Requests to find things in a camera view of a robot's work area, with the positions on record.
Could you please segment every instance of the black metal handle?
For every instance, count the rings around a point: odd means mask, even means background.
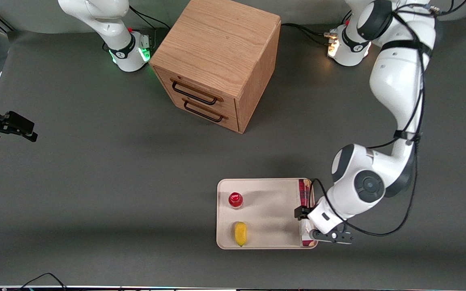
[[[186,110],[188,110],[188,111],[190,111],[190,112],[192,112],[194,114],[197,114],[198,116],[202,116],[202,117],[206,118],[207,120],[210,120],[210,121],[213,121],[213,122],[220,122],[222,120],[222,118],[224,118],[224,116],[222,116],[222,115],[217,119],[211,118],[211,117],[207,116],[206,114],[202,114],[199,111],[196,111],[196,110],[194,110],[194,109],[192,109],[190,107],[187,107],[187,105],[188,105],[188,101],[185,101],[184,102],[184,108]]]
[[[176,85],[177,85],[177,81],[174,81],[174,82],[172,83],[172,89],[174,89],[174,91],[178,92],[179,94],[183,94],[183,95],[186,96],[186,97],[192,98],[192,99],[197,100],[197,101],[199,101],[199,102],[202,102],[202,103],[204,103],[204,104],[206,104],[206,105],[213,105],[213,104],[215,104],[215,102],[217,102],[217,98],[216,98],[216,97],[213,98],[213,101],[206,101],[206,100],[204,100],[204,99],[202,99],[202,98],[199,98],[199,97],[197,97],[197,96],[194,96],[194,95],[192,95],[192,94],[190,94],[190,93],[187,93],[187,92],[185,92],[185,91],[182,91],[182,90],[177,89],[177,88],[176,88]]]

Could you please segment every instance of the black strap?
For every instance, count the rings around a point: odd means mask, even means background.
[[[415,50],[422,50],[422,54],[426,54],[429,57],[432,57],[432,50],[426,44],[414,40],[393,40],[384,44],[381,48],[381,51],[391,49],[391,48],[409,48]]]
[[[413,138],[409,139],[407,138],[407,135],[413,135]],[[409,140],[413,142],[418,142],[420,141],[421,134],[417,135],[416,133],[410,133],[407,131],[395,131],[393,138],[401,138],[401,139],[405,139],[405,140]]]
[[[129,55],[129,52],[131,52],[136,45],[136,38],[134,35],[131,34],[131,42],[125,47],[122,48],[121,50],[113,50],[112,48],[109,48],[109,51],[113,53],[118,59],[127,59],[127,56]]]
[[[355,42],[351,40],[346,34],[346,28],[343,29],[343,32],[341,33],[341,37],[343,38],[344,43],[350,47],[350,50],[352,52],[360,52],[364,48],[366,48],[366,46],[368,46],[368,44],[370,43],[369,40],[365,42]]]

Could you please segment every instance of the drawer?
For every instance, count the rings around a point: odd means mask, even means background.
[[[192,81],[161,68],[155,68],[155,70],[174,103],[177,99],[184,98],[193,104],[200,105],[202,108],[208,108],[213,112],[228,116],[237,116],[235,100],[233,98],[220,96],[220,94],[216,93],[213,94],[209,92],[209,89],[200,88],[199,85],[192,84]]]
[[[232,131],[238,131],[238,122],[236,116],[225,114],[224,112],[217,112],[207,106],[190,100],[189,98],[174,98],[173,101],[176,107],[179,107],[184,111],[200,116],[218,125],[222,125],[223,127],[231,129]]]

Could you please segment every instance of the wooden drawer cabinet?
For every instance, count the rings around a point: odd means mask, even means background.
[[[191,0],[150,65],[176,107],[243,133],[274,72],[280,24],[231,0]]]

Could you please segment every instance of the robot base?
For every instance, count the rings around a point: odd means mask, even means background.
[[[330,33],[336,33],[341,35],[342,31],[346,28],[344,24],[339,25],[337,28],[331,29]],[[361,49],[359,52],[352,52],[350,47],[344,43],[341,37],[335,39],[333,44],[330,44],[328,48],[327,55],[334,59],[340,65],[351,67],[358,65],[364,57],[368,55],[368,50],[370,49],[371,43],[366,47]]]
[[[141,69],[148,63],[152,53],[148,35],[142,35],[139,32],[131,32],[131,34],[135,37],[136,44],[125,59],[119,59],[109,51],[112,61],[124,72],[135,72]]]

